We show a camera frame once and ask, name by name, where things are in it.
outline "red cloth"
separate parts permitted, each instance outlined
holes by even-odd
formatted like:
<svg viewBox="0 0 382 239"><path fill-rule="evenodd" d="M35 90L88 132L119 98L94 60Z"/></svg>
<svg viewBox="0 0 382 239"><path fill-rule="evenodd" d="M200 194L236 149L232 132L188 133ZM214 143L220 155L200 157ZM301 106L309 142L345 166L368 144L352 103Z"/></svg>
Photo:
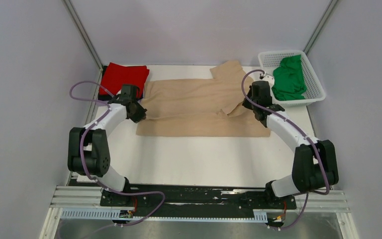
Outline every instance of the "red cloth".
<svg viewBox="0 0 382 239"><path fill-rule="evenodd" d="M120 66L109 63L101 80L101 85L106 87L112 94L116 95L123 84L136 85L140 88L138 98L143 95L144 83L146 83L150 70L147 66ZM102 88L99 89L99 95L108 95Z"/></svg>

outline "white plastic basket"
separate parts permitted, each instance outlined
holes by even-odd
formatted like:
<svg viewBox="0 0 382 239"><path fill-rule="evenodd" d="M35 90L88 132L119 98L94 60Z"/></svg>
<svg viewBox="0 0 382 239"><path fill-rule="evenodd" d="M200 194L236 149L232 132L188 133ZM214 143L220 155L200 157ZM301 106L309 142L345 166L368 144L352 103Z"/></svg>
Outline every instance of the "white plastic basket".
<svg viewBox="0 0 382 239"><path fill-rule="evenodd" d="M280 66L283 58L295 55L301 55L302 71L304 73L305 85L307 86L307 91L302 94L305 97L305 100L279 101L275 98L275 95L273 95L272 89L270 88L273 103L282 106L308 106L313 102L324 100L324 98L326 98L326 94L324 93L323 87L321 86L311 63L303 51L265 51L258 54L258 60L260 62L261 69L265 70L268 74L273 75L273 71Z"/></svg>

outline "gray wall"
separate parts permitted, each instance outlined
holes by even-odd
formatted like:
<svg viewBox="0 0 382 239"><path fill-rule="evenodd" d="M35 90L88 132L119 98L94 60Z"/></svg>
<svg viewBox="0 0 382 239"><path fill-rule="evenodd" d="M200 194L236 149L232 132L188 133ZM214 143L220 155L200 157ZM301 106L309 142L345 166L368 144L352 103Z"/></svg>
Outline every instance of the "gray wall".
<svg viewBox="0 0 382 239"><path fill-rule="evenodd" d="M60 0L0 1L0 239L39 236L67 179L68 132L88 108L69 88L96 75Z"/></svg>
<svg viewBox="0 0 382 239"><path fill-rule="evenodd" d="M335 143L361 238L382 238L382 1L342 0L309 58L327 93L314 129Z"/></svg>
<svg viewBox="0 0 382 239"><path fill-rule="evenodd" d="M329 0L72 0L107 64L217 65L302 50Z"/></svg>

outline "purple cable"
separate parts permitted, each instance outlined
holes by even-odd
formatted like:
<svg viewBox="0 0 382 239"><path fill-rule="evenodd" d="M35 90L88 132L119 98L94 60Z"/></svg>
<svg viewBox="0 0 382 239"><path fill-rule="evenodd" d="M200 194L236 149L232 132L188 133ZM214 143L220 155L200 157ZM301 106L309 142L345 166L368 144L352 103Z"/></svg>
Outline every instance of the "purple cable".
<svg viewBox="0 0 382 239"><path fill-rule="evenodd" d="M241 90L242 90L242 93L244 94L245 96L245 99L248 100L248 102L250 102L252 105L264 110L264 111L267 111L267 112L270 112L276 116L278 116L279 118L283 119L284 121L288 122L290 125L292 125L303 137L305 137L307 139L307 141L311 144L312 148L314 149L314 155L315 157L317 158L318 160L318 165L320 166L320 171L321 171L321 174L323 175L323 180L324 180L324 184L326 185L326 192L318 192L318 191L314 191L315 193L317 194L322 194L322 195L327 195L329 194L329 188L330 188L330 185L329 185L329 181L327 180L327 177L326 177L326 172L324 171L324 167L323 167L323 163L321 162L321 159L320 159L320 154L318 153L318 149L317 147L315 146L314 142L311 140L311 138L308 137L308 135L300 128L298 127L294 122L292 122L291 120L287 119L286 117L282 116L281 114L271 110L271 109L268 109L266 107L263 107L257 103L255 103L254 101L252 101L248 96L247 96L247 93L245 92L245 88L244 88L244 82L245 82L245 79L252 73L254 72L263 72L265 73L265 71L263 70L260 70L260 69L257 69L257 70L252 70L250 72L248 72L244 78L242 79L242 83L241 83ZM304 202L304 205L302 206L302 209L301 209L301 212L299 213L298 217L295 219L294 222L292 222L289 226L286 226L286 227L281 227L281 228L276 228L276 227L272 227L276 230L286 230L286 229L289 229L293 226L295 226L295 224L301 219L301 216L305 210L305 207L307 206L307 202L308 202L308 193L307 193L307 196L305 197L305 202Z"/></svg>
<svg viewBox="0 0 382 239"><path fill-rule="evenodd" d="M107 107L107 110L103 113L103 115L101 115L94 123L92 123L89 127L86 128L86 130L84 131L84 133L82 134L81 136L81 139L80 139L80 145L84 145L84 140L86 138L86 135L87 133L90 131L90 129L92 127L94 127L98 122L100 122L109 112L110 112L110 105L104 101L100 101L100 100L93 100L93 99L87 99L87 98L79 98L79 97L75 97L72 95L72 91L73 89L79 85L79 84L83 84L83 83L93 83L95 85L98 85L99 87L101 87L102 89L104 89L109 95L111 95L112 97L114 96L109 90L107 90L104 86L96 83L96 82L93 82L93 81L81 81L81 82L78 82L76 83L75 85L73 85L70 89L70 97L72 99L75 99L75 100L79 100L79 101L87 101L87 102L96 102L96 103L100 103L100 104L103 104ZM123 196L139 196L139 195L150 195L150 194L160 194L162 195L162 200L161 202L157 205L157 207L155 209L153 209L148 215L146 215L145 217L143 217L142 219L140 220L137 220L137 221L134 221L132 223L127 223L127 224L119 224L120 226L122 227L128 227L128 226L133 226L133 225L136 225L144 220L146 220L147 218L149 218L156 210L158 210L164 203L165 201L165 194L163 192L160 192L160 191L152 191L152 192L143 192L143 193L123 193L123 192L119 192L119 191L116 191L114 189L111 189L109 187L107 187L106 185L104 185L103 183L99 182L97 178L93 178L91 175L90 175L90 172L89 170L87 169L87 166L86 166L86 160L85 160L85 157L84 157L84 149L83 147L80 147L80 158L81 158L81 163L83 165L83 169L84 169L84 172L85 174L87 175L87 177L90 179L90 180L94 180L97 182L98 185L100 185L101 187L103 187L104 189L107 189L108 191L111 191L113 193L116 193L116 194L119 194L119 195L123 195ZM97 229L96 231L94 231L93 233L95 232L98 232L100 230L103 230L105 228L108 228L109 225L107 226L104 226L103 228L100 228L100 229Z"/></svg>

